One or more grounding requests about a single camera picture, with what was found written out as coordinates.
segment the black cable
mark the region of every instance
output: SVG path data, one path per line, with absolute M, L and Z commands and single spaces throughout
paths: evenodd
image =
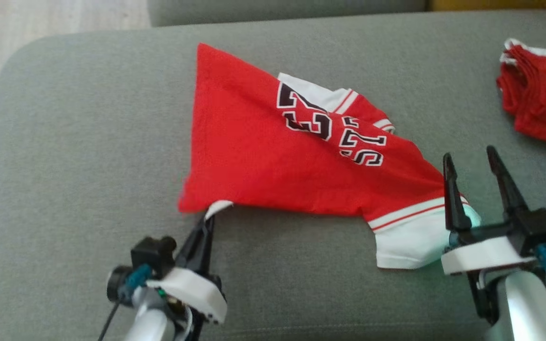
M 109 324 L 111 324 L 111 320 L 113 320 L 113 316 L 115 316 L 115 313 L 117 312 L 117 308 L 119 308 L 119 302 L 120 302 L 120 300 L 117 300 L 117 302 L 115 302 L 115 305 L 113 306 L 113 309 L 111 309 L 111 313 L 109 314 L 109 317 L 107 318 L 106 323 L 104 323 L 104 327 L 102 328 L 102 332 L 100 332 L 100 336 L 98 337 L 98 341 L 102 341 L 102 339 L 104 339 L 104 334 L 107 333 L 107 330 L 109 328 Z

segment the folded red garment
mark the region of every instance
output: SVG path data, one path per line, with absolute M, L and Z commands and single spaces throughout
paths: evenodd
M 497 79 L 503 108 L 516 117 L 517 131 L 546 141 L 546 49 L 515 39 L 505 47 Z
M 391 134 L 385 113 L 357 92 L 280 79 L 199 45 L 191 172 L 180 211 L 236 203 L 360 215 L 377 233 L 379 266 L 417 268 L 438 259 L 448 240 L 440 172 L 414 143 Z

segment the red fabric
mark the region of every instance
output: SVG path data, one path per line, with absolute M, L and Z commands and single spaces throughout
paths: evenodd
M 503 91 L 503 108 L 516 117 L 517 131 L 546 141 L 546 56 L 521 45 L 505 53 L 516 65 L 500 67 L 497 84 Z
M 442 175 L 416 145 L 373 126 L 385 118 L 361 96 L 344 115 L 325 112 L 268 73 L 199 45 L 191 172 L 178 207 L 203 211 L 224 199 L 370 221 L 442 197 Z

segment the wooden floor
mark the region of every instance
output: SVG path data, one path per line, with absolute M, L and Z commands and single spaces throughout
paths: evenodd
M 0 0 L 0 70 L 40 37 L 149 26 L 146 0 Z

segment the gray cushion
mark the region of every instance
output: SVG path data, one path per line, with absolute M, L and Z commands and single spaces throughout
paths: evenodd
M 546 143 L 514 132 L 495 86 L 505 38 L 546 47 L 546 11 L 419 13 L 182 26 L 32 43 L 0 77 L 0 339 L 94 340 L 105 280 L 143 236 L 183 240 L 199 41 L 273 74 L 352 87 L 491 223 L 496 145 L 531 207 L 546 206 Z M 229 300 L 204 340 L 478 340 L 464 277 L 438 262 L 379 270 L 361 218 L 234 207 L 219 214 L 212 269 Z M 108 340 L 134 316 L 120 309 Z
M 148 0 L 153 26 L 424 11 L 425 0 Z

